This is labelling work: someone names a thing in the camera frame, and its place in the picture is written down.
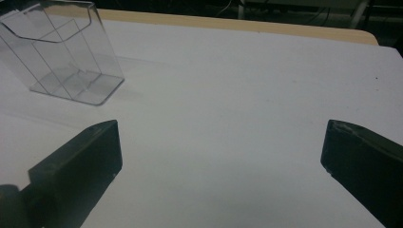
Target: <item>clear plastic container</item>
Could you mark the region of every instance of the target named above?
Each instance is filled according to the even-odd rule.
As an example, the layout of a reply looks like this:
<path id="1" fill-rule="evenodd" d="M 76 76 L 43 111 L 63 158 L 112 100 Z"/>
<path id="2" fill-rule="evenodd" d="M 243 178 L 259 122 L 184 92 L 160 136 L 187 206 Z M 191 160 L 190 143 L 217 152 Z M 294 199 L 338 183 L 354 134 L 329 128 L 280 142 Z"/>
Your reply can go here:
<path id="1" fill-rule="evenodd" d="M 0 36 L 30 90 L 103 104 L 125 80 L 93 3 L 41 1 L 0 18 Z"/>

